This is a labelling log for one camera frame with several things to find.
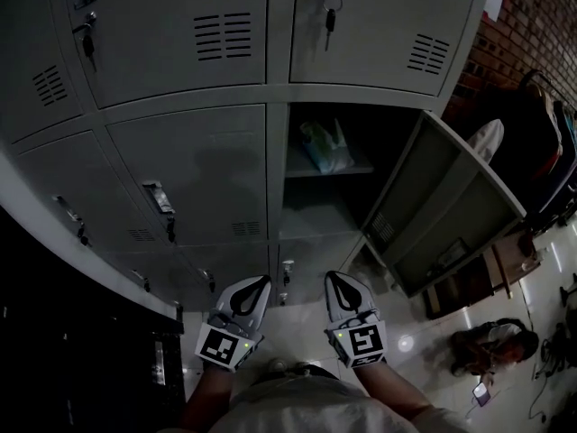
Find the shelf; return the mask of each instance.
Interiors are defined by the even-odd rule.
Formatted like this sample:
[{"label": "shelf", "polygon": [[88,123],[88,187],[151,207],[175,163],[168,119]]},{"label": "shelf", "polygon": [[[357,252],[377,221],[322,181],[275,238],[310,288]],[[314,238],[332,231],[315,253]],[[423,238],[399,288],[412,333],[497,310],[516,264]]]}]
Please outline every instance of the shelf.
[{"label": "shelf", "polygon": [[[354,165],[348,169],[331,173],[331,175],[351,175],[354,173],[373,173],[374,168],[361,150],[351,144],[348,140],[349,153],[353,157]],[[285,178],[302,178],[302,177],[322,177],[323,175],[317,168],[312,159],[308,156],[305,147],[295,137],[288,139],[287,148],[287,169]]]},{"label": "shelf", "polygon": [[280,239],[358,231],[330,180],[285,180]]}]

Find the metal locker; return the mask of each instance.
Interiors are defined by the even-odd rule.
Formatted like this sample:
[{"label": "metal locker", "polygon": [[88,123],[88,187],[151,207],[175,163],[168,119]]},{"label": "metal locker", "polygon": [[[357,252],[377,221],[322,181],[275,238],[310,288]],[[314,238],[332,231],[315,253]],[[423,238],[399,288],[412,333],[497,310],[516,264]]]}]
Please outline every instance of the metal locker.
[{"label": "metal locker", "polygon": [[278,304],[301,305],[322,299],[326,272],[338,271],[360,238],[360,232],[351,232],[281,240]]},{"label": "metal locker", "polygon": [[174,219],[176,244],[267,238],[264,106],[158,115],[108,131],[161,222]]},{"label": "metal locker", "polygon": [[46,205],[74,234],[84,224],[83,235],[96,249],[147,252],[162,245],[92,132],[34,148],[17,161]]},{"label": "metal locker", "polygon": [[366,226],[409,297],[482,254],[526,211],[479,155],[423,112]]},{"label": "metal locker", "polygon": [[[297,0],[291,82],[438,95],[472,0]],[[336,20],[325,50],[326,9]]]},{"label": "metal locker", "polygon": [[199,311],[206,305],[207,289],[189,270],[180,253],[107,253],[103,255],[118,271],[137,285],[170,305],[175,301],[185,311]]},{"label": "metal locker", "polygon": [[0,2],[0,126],[14,143],[82,110],[60,55],[50,0]]},{"label": "metal locker", "polygon": [[[99,107],[195,88],[264,83],[267,0],[68,0]],[[82,39],[94,43],[93,60]]]},{"label": "metal locker", "polygon": [[[231,284],[252,276],[269,274],[269,247],[265,242],[243,244],[201,245],[179,249],[197,270],[208,302],[204,310],[215,305],[222,291]],[[211,282],[214,291],[210,291]],[[182,290],[183,297],[190,291]]]}]

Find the person's hand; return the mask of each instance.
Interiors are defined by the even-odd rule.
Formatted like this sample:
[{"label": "person's hand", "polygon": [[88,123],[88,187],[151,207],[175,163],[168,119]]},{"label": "person's hand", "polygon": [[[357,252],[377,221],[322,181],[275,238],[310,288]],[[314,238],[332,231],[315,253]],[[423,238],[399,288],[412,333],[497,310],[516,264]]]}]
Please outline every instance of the person's hand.
[{"label": "person's hand", "polygon": [[486,372],[483,374],[483,376],[481,377],[481,382],[487,387],[489,388],[495,381],[493,379],[493,374],[490,372]]}]

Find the open locker door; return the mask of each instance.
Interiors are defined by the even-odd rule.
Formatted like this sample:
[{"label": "open locker door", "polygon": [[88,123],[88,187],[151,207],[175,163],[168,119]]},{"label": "open locker door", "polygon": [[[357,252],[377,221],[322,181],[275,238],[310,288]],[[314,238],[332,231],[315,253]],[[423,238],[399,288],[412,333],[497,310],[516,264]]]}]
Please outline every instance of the open locker door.
[{"label": "open locker door", "polygon": [[489,165],[423,112],[364,231],[412,297],[480,255],[525,214]]}]

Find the smartphone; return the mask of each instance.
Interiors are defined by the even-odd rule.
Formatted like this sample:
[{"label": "smartphone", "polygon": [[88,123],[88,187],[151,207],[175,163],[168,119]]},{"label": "smartphone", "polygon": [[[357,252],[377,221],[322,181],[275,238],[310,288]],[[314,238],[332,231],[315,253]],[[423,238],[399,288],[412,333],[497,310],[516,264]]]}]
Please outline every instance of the smartphone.
[{"label": "smartphone", "polygon": [[472,391],[472,395],[475,397],[481,407],[487,404],[490,400],[489,390],[487,390],[487,387],[483,382],[479,383],[475,387],[475,389]]}]

